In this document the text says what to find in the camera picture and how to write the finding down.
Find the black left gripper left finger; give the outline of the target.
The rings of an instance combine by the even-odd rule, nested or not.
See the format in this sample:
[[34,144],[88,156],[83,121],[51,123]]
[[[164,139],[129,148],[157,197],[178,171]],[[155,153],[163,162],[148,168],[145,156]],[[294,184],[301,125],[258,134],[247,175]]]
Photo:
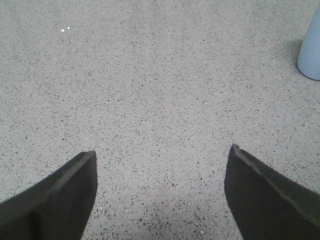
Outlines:
[[0,204],[2,240],[80,240],[98,187],[95,151],[81,152]]

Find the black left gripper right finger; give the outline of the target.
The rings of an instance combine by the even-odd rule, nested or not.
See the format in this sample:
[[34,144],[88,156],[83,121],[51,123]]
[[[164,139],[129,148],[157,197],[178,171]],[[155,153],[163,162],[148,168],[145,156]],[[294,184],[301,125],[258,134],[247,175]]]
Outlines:
[[227,204],[245,240],[318,240],[320,196],[233,144],[224,178]]

